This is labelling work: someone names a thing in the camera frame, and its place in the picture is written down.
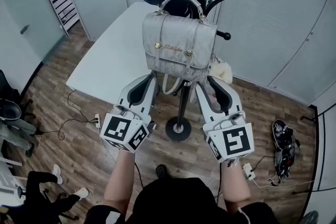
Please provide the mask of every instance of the plug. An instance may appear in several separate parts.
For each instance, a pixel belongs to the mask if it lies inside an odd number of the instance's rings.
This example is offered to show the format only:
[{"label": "plug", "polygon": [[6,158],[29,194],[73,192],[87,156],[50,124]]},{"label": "plug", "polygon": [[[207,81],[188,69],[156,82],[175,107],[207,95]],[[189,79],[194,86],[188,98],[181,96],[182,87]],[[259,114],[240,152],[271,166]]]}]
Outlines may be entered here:
[{"label": "plug", "polygon": [[97,120],[96,120],[96,128],[99,128],[99,129],[100,129],[100,115],[99,115],[99,114],[96,114],[96,115],[95,115],[95,118],[97,119]]},{"label": "plug", "polygon": [[246,176],[246,179],[251,181],[256,178],[256,174],[253,172],[253,169],[250,163],[246,163],[243,165],[243,171]]}]

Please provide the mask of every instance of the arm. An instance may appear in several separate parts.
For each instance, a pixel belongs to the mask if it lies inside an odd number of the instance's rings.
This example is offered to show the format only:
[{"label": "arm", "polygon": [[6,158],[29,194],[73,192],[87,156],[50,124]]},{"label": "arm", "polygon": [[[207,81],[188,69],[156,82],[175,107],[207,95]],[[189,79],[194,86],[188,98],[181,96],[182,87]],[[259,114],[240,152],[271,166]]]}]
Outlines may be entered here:
[{"label": "arm", "polygon": [[135,154],[119,151],[117,162],[104,194],[104,204],[114,207],[124,216],[133,191],[134,162]]},{"label": "arm", "polygon": [[227,210],[235,214],[239,208],[251,204],[251,193],[238,160],[236,166],[222,164],[222,192]]}]

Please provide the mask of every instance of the white table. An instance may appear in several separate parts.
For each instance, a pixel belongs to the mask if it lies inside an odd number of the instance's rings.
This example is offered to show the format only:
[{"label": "white table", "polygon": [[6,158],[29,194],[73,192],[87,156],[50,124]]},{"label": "white table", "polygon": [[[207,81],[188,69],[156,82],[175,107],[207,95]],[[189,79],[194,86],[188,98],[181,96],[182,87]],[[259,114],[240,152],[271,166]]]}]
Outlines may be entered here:
[{"label": "white table", "polygon": [[142,21],[157,6],[135,2],[98,38],[67,86],[111,104],[135,79],[150,74],[142,43]]}]

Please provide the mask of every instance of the quilted handbag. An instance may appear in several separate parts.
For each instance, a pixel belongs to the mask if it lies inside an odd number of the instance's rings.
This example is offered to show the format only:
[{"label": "quilted handbag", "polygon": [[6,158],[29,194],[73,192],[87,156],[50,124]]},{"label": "quilted handbag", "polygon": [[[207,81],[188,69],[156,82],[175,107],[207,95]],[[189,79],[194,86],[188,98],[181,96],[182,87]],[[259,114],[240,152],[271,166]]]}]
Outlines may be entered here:
[{"label": "quilted handbag", "polygon": [[205,82],[213,54],[217,25],[203,15],[199,19],[168,14],[165,0],[157,12],[147,14],[142,24],[143,46],[149,69],[192,82]]}]

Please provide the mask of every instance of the handbag flap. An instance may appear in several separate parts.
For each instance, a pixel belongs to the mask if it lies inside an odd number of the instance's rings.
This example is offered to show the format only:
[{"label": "handbag flap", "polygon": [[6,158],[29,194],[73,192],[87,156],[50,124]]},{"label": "handbag flap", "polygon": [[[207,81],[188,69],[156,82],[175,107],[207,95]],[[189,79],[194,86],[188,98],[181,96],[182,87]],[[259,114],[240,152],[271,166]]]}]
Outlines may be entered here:
[{"label": "handbag flap", "polygon": [[198,19],[169,14],[149,13],[143,21],[142,38],[147,54],[155,57],[160,43],[160,59],[187,64],[186,51],[191,50],[190,65],[205,68],[214,47],[217,25],[206,26]]}]

